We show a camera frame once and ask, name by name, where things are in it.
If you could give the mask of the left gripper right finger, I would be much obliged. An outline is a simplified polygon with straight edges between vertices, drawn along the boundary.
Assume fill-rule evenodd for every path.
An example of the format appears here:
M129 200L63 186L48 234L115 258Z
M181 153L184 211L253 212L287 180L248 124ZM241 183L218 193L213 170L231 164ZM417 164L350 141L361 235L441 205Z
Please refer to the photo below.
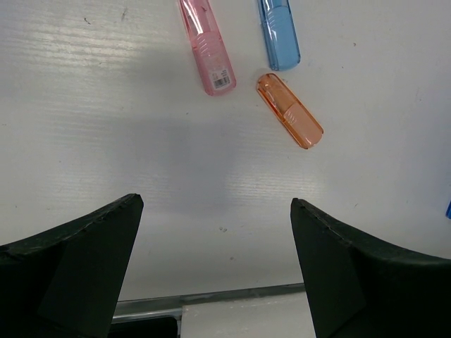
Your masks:
M317 337L449 337L450 261L388 243L302 199L290 219Z

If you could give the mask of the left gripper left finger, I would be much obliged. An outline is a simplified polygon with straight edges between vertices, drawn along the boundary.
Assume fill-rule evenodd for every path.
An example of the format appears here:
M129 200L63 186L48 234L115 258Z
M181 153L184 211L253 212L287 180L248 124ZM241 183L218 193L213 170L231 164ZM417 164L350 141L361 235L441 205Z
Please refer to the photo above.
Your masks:
M107 337L143 208L128 194L1 246L1 336Z

